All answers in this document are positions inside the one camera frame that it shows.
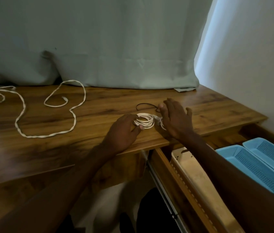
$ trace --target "drawer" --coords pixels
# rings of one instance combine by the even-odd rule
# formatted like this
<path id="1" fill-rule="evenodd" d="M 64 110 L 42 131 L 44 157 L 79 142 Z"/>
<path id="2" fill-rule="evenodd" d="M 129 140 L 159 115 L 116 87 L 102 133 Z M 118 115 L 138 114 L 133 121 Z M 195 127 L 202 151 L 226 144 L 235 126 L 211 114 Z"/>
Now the drawer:
<path id="1" fill-rule="evenodd" d="M 256 137 L 262 137 L 274 143 L 274 134 L 257 124 L 213 133 L 204 136 L 203 139 L 213 149 L 218 149 L 229 145 L 242 144 L 244 141 Z M 202 194 L 203 190 L 199 189 L 203 185 L 197 187 L 196 183 L 188 177 L 190 170 L 185 171 L 178 161 L 172 157 L 171 151 L 175 148 L 179 148 L 179 145 L 155 149 L 148 159 L 150 171 L 158 178 L 164 194 L 170 201 L 173 217 L 183 224 L 187 232 L 244 232 L 227 209 L 234 221 L 228 226 L 224 224 L 218 212 L 205 199 L 205 195 Z"/>

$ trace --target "white wall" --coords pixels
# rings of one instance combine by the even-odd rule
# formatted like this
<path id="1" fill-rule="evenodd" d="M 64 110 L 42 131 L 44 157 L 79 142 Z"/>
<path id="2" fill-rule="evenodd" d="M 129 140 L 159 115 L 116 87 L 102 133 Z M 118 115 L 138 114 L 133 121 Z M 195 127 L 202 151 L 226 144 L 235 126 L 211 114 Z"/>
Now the white wall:
<path id="1" fill-rule="evenodd" d="M 214 0 L 195 72 L 200 83 L 269 119 L 274 132 L 274 0 Z"/>

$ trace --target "black cord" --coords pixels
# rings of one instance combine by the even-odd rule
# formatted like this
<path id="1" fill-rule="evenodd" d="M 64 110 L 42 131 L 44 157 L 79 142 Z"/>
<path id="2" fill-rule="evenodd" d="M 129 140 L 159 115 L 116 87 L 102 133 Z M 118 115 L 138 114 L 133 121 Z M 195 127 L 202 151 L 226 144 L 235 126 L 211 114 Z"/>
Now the black cord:
<path id="1" fill-rule="evenodd" d="M 153 104 L 150 104 L 150 103 L 140 103 L 140 104 L 136 105 L 136 110 L 137 110 L 137 111 L 138 111 L 137 106 L 142 105 L 142 104 L 152 105 L 152 106 L 154 106 L 154 107 L 156 108 L 156 109 L 155 109 L 156 112 L 160 112 L 160 111 L 158 110 L 159 108 L 158 108 L 156 105 L 153 105 Z"/>

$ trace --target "blue plastic basket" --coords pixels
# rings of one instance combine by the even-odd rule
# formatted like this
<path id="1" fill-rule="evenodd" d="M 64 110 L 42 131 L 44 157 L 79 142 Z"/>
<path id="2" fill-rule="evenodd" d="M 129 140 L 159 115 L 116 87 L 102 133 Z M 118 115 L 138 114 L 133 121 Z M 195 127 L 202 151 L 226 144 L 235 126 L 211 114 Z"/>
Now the blue plastic basket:
<path id="1" fill-rule="evenodd" d="M 274 170 L 240 145 L 217 149 L 216 152 L 251 179 L 274 193 Z"/>
<path id="2" fill-rule="evenodd" d="M 243 143 L 243 146 L 274 169 L 274 144 L 263 138 L 255 138 Z"/>

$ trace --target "right hand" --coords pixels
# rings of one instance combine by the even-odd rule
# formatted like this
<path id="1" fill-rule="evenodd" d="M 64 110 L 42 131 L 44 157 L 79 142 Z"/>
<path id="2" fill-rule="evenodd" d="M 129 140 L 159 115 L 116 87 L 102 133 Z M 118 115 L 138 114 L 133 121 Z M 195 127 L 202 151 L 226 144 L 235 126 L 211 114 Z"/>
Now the right hand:
<path id="1" fill-rule="evenodd" d="M 163 125 L 172 137 L 181 142 L 193 133 L 192 110 L 183 107 L 178 101 L 167 98 L 164 104 L 159 105 L 163 117 Z"/>

